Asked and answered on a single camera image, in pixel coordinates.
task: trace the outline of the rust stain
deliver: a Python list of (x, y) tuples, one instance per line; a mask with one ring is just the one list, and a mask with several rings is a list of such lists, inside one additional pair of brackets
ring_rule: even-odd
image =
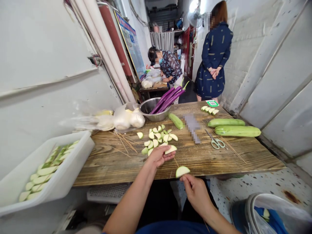
[(284, 190), (283, 193), (292, 202), (294, 202), (296, 204), (300, 204), (301, 203), (301, 201), (299, 201), (298, 198), (296, 198), (295, 195), (293, 195), (291, 192)]

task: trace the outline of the metal bowl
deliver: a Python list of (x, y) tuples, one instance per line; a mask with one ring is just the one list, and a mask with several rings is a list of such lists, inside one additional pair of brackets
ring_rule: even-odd
[(169, 110), (171, 108), (171, 105), (167, 107), (167, 109), (161, 113), (158, 114), (148, 114), (150, 113), (156, 104), (159, 102), (160, 97), (157, 98), (151, 98), (143, 102), (139, 108), (139, 111), (144, 115), (148, 120), (152, 122), (160, 122), (163, 121), (169, 114)]

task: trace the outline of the dark blue patterned dress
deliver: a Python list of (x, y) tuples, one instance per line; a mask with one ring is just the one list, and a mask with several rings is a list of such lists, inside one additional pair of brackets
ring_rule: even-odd
[[(202, 49), (202, 63), (198, 68), (194, 91), (202, 100), (217, 98), (225, 86), (224, 65), (230, 57), (233, 32), (227, 23), (221, 22), (211, 30), (205, 39)], [(214, 80), (208, 68), (222, 67)]]
[(167, 78), (169, 78), (170, 76), (173, 77), (173, 79), (169, 81), (170, 84), (173, 84), (182, 75), (181, 66), (178, 59), (172, 52), (167, 50), (162, 50), (162, 52), (163, 60), (162, 63), (159, 64), (160, 69), (163, 71)]

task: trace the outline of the curtain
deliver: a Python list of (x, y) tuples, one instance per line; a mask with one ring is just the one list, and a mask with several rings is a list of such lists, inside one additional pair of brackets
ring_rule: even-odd
[(151, 32), (150, 38), (152, 41), (152, 45), (156, 46), (159, 50), (168, 50), (173, 52), (173, 45), (175, 41), (175, 32)]

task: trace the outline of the green-handled scissors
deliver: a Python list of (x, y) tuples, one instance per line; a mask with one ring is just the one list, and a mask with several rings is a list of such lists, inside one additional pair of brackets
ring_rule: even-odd
[(207, 131), (207, 129), (205, 129), (206, 133), (210, 136), (211, 138), (211, 145), (213, 148), (215, 148), (216, 150), (225, 147), (225, 144), (223, 141), (219, 140), (219, 139), (214, 139), (213, 136)]

